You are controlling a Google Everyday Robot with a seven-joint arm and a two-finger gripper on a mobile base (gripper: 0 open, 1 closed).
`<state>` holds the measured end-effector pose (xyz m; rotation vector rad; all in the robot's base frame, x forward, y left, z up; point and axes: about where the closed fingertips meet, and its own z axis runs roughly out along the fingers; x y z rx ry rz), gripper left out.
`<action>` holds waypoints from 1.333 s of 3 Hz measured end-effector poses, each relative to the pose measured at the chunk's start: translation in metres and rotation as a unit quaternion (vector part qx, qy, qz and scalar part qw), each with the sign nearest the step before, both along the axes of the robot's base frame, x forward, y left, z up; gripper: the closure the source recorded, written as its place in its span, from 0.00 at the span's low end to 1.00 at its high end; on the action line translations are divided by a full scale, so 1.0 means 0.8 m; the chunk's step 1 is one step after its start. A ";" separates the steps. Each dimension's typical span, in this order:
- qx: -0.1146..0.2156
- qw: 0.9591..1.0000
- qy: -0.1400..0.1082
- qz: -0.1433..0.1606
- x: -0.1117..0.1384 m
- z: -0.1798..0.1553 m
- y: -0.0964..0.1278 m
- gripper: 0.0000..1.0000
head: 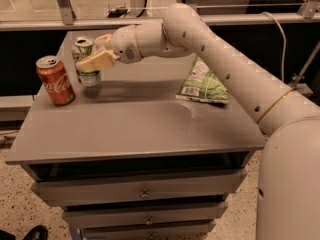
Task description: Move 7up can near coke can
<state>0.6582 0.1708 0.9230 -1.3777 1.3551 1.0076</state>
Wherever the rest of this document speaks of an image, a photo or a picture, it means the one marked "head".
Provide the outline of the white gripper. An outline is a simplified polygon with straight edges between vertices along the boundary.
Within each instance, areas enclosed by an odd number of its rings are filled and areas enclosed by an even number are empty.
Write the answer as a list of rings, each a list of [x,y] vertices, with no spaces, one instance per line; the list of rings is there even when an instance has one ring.
[[[119,28],[112,35],[105,34],[97,37],[94,42],[98,48],[105,49],[98,49],[89,56],[76,53],[76,68],[82,72],[89,73],[111,68],[117,60],[125,64],[142,60],[137,43],[136,25]]]

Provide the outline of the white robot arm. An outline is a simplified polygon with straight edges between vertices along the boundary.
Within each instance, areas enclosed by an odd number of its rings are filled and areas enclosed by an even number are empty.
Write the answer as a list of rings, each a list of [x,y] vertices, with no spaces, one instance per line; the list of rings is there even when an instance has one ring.
[[[148,56],[198,55],[267,134],[260,163],[256,240],[320,240],[320,107],[214,34],[195,10],[173,4],[162,20],[97,38],[81,70]]]

